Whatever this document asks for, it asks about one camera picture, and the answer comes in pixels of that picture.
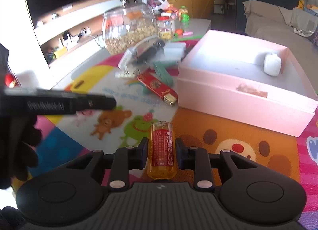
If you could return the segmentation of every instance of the colorful play mat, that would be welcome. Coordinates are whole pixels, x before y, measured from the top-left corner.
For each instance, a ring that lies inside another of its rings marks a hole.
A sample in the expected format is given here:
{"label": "colorful play mat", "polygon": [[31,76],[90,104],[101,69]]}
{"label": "colorful play mat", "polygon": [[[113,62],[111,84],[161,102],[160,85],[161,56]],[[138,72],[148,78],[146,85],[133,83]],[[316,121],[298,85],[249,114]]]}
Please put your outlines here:
{"label": "colorful play mat", "polygon": [[[196,41],[186,43],[194,45]],[[114,96],[115,110],[39,117],[37,127],[42,130],[43,141],[36,150],[39,166],[30,169],[32,177],[91,150],[114,153],[119,147],[138,145],[142,137],[148,136],[153,122],[170,121],[176,137],[181,137],[187,146],[203,147],[209,153],[231,149],[301,183],[307,193],[307,204],[299,223],[309,230],[318,229],[318,110],[296,138],[177,105],[171,107],[154,94],[143,94],[138,81],[115,78],[121,56],[112,56],[88,69],[66,88],[73,92]],[[176,90],[178,70],[171,69],[169,73],[174,76]],[[111,120],[115,127],[100,127],[105,120]],[[108,173],[109,170],[103,185],[107,183]],[[216,173],[216,183],[221,184]],[[130,171],[131,182],[148,180],[145,170]],[[193,172],[179,170],[174,180],[192,182]]]}

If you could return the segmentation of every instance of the screw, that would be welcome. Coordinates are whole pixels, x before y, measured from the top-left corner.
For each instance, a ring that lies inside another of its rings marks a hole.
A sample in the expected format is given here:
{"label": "screw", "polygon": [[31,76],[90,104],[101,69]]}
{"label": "screw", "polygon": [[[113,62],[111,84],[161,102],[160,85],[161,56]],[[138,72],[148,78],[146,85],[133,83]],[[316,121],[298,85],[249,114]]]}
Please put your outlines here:
{"label": "screw", "polygon": [[112,181],[109,183],[109,186],[114,188],[114,189],[119,189],[125,186],[125,182],[120,181],[120,180],[116,180],[116,181]]}
{"label": "screw", "polygon": [[207,180],[198,181],[197,186],[203,189],[207,189],[213,186],[213,183]]}

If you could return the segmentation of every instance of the pink box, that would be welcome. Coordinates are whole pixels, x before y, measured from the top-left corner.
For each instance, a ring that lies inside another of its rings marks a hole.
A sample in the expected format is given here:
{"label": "pink box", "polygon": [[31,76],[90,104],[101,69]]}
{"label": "pink box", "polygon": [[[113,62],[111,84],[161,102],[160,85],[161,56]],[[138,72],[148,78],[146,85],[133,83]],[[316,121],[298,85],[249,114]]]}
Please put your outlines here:
{"label": "pink box", "polygon": [[[277,77],[265,55],[282,59]],[[314,116],[317,94],[291,51],[265,40],[208,31],[179,67],[179,106],[298,137]]]}

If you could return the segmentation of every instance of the black glove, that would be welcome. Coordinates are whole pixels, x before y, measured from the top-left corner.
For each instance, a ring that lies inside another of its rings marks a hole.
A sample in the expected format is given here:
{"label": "black glove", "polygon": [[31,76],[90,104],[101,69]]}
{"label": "black glove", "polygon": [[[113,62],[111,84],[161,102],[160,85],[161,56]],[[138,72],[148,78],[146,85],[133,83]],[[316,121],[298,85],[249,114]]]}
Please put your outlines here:
{"label": "black glove", "polygon": [[4,207],[0,210],[0,229],[14,230],[25,223],[21,213],[13,207]]}
{"label": "black glove", "polygon": [[[21,181],[28,177],[27,167],[38,165],[38,156],[32,147],[36,147],[42,138],[40,130],[34,128],[37,116],[12,118],[0,117],[0,188],[11,185],[11,177]],[[10,139],[16,137],[16,148],[10,148]]]}

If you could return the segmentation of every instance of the cartoon frog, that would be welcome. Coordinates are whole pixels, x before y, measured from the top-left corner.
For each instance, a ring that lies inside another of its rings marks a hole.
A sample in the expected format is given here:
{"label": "cartoon frog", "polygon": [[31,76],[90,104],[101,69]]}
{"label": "cartoon frog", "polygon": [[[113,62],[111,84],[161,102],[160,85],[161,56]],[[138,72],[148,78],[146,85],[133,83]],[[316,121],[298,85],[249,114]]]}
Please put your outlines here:
{"label": "cartoon frog", "polygon": [[158,122],[157,119],[152,118],[152,113],[153,110],[150,110],[149,113],[144,116],[136,115],[134,119],[125,126],[125,136],[120,137],[123,140],[120,148],[137,146],[143,137],[149,137],[150,126],[153,123]]}

